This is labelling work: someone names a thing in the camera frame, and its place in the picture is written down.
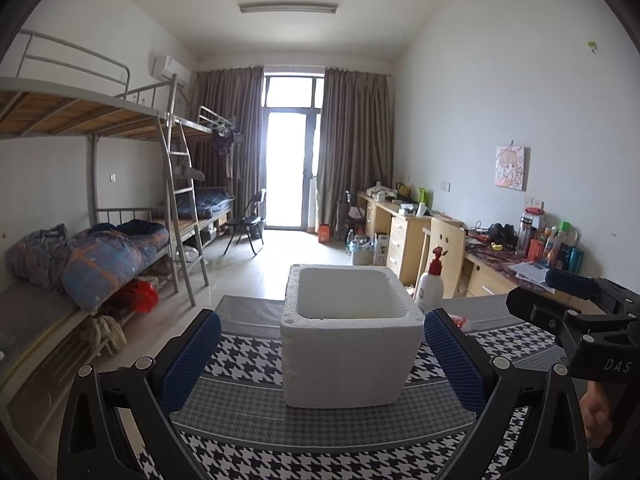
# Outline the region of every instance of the tiled floor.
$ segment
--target tiled floor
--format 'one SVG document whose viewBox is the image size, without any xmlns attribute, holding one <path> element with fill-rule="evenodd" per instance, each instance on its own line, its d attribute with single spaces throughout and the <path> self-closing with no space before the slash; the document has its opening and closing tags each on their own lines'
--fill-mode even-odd
<svg viewBox="0 0 640 480">
<path fill-rule="evenodd" d="M 189 302 L 184 282 L 174 294 L 169 284 L 160 293 L 161 301 L 149 314 L 136 314 L 124 327 L 127 345 L 114 357 L 102 355 L 94 361 L 99 371 L 131 366 L 140 356 L 155 356 L 175 335 L 180 335 L 203 308 L 215 309 L 225 294 L 254 298 L 284 299 L 285 287 L 292 264 L 348 265 L 350 257 L 340 242 L 318 243 L 315 235 L 294 231 L 265 231 L 264 249 L 257 256 L 251 251 L 247 238 L 239 245 L 231 245 L 223 256 L 228 237 L 214 241 L 205 250 L 208 261 L 209 286 L 196 266 L 190 273 L 196 306 Z M 54 463 L 58 450 L 58 436 L 64 405 L 56 411 L 39 440 L 41 452 Z M 124 425 L 135 452 L 143 443 L 128 410 L 122 412 Z"/>
</svg>

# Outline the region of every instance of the metal ladder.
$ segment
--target metal ladder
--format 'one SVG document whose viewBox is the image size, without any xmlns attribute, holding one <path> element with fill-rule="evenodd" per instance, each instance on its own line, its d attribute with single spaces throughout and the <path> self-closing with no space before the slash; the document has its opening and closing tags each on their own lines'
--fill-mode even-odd
<svg viewBox="0 0 640 480">
<path fill-rule="evenodd" d="M 178 144 L 179 148 L 177 151 L 172 151 L 172 142 L 175 139 L 172 139 L 172 129 L 174 124 L 177 123 L 178 130 L 180 134 L 178 135 Z M 191 155 L 189 153 L 189 147 L 187 146 L 187 139 L 184 135 L 184 129 L 182 124 L 179 121 L 175 120 L 173 103 L 171 102 L 170 110 L 168 111 L 167 121 L 162 127 L 162 123 L 159 118 L 156 118 L 156 131 L 158 133 L 158 137 L 160 140 L 160 145 L 162 146 L 162 152 L 164 154 L 164 191 L 165 191 L 165 200 L 164 200 L 164 224 L 166 229 L 169 231 L 169 247 L 168 247 L 168 256 L 170 259 L 170 268 L 172 274 L 172 281 L 174 282 L 174 290 L 178 292 L 178 272 L 175 269 L 175 261 L 174 261 L 174 243 L 177 243 L 178 256 L 180 257 L 180 270 L 182 271 L 182 275 L 184 276 L 184 283 L 187 286 L 187 292 L 189 293 L 189 299 L 191 301 L 191 306 L 196 305 L 195 298 L 193 296 L 193 289 L 191 288 L 191 281 L 189 279 L 189 271 L 197 264 L 200 263 L 200 267 L 202 268 L 202 275 L 204 277 L 205 285 L 209 285 L 209 277 L 207 275 L 207 266 L 204 260 L 204 252 L 202 250 L 202 238 L 200 237 L 200 230 L 198 229 L 198 212 L 196 210 L 196 196 L 193 189 L 193 179 L 187 179 L 187 187 L 181 189 L 175 189 L 174 186 L 174 172 L 172 169 L 172 161 L 171 157 L 176 156 L 178 159 L 183 160 L 186 163 L 188 168 L 191 168 Z M 198 250 L 198 257 L 187 264 L 187 261 L 184 257 L 184 247 L 182 244 L 182 237 L 180 236 L 180 225 L 178 224 L 178 206 L 175 200 L 175 197 L 181 193 L 188 193 L 189 199 L 191 202 L 191 219 L 194 224 L 194 233 L 196 238 L 196 248 Z M 171 222 L 174 224 L 174 235 L 175 242 L 173 240 L 172 232 L 171 232 Z"/>
</svg>

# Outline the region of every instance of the poster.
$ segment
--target poster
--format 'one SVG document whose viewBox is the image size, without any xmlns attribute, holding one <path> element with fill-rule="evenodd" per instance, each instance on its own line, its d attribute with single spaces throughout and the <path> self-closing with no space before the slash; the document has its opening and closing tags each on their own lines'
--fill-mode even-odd
<svg viewBox="0 0 640 480">
<path fill-rule="evenodd" d="M 499 146 L 495 152 L 494 184 L 509 189 L 524 189 L 524 146 Z"/>
</svg>

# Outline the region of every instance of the fluorescent lamp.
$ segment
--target fluorescent lamp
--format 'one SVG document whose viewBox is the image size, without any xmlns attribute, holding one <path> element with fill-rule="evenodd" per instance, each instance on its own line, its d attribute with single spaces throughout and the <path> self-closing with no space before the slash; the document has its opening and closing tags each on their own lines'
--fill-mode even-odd
<svg viewBox="0 0 640 480">
<path fill-rule="evenodd" d="M 297 4 L 297 3 L 262 3 L 240 5 L 240 13 L 248 12 L 324 12 L 335 14 L 338 5 L 331 4 Z"/>
</svg>

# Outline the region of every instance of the desk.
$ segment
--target desk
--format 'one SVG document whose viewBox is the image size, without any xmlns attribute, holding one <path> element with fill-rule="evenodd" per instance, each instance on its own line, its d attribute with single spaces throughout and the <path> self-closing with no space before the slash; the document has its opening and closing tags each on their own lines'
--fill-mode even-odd
<svg viewBox="0 0 640 480">
<path fill-rule="evenodd" d="M 423 228 L 422 232 L 424 241 L 422 257 L 418 266 L 418 276 L 422 275 L 426 266 L 431 235 L 428 228 Z M 516 278 L 516 273 L 509 266 L 520 261 L 522 260 L 517 259 L 513 251 L 494 251 L 486 246 L 467 245 L 460 282 L 458 283 L 458 290 L 461 291 L 460 295 L 475 297 L 507 294 L 517 286 L 522 286 L 529 290 L 540 292 L 552 300 L 570 304 L 573 308 L 585 314 L 602 314 L 602 311 L 590 301 L 573 298 L 558 290 L 552 294 L 544 291 L 541 287 Z"/>
<path fill-rule="evenodd" d="M 373 240 L 377 234 L 389 236 L 386 266 L 398 276 L 403 285 L 413 285 L 419 276 L 424 238 L 422 229 L 431 226 L 433 217 L 403 216 L 398 212 L 398 204 L 376 202 L 365 193 L 358 193 L 358 206 L 366 209 L 365 232 L 369 238 Z M 458 220 L 441 219 L 462 225 Z"/>
</svg>

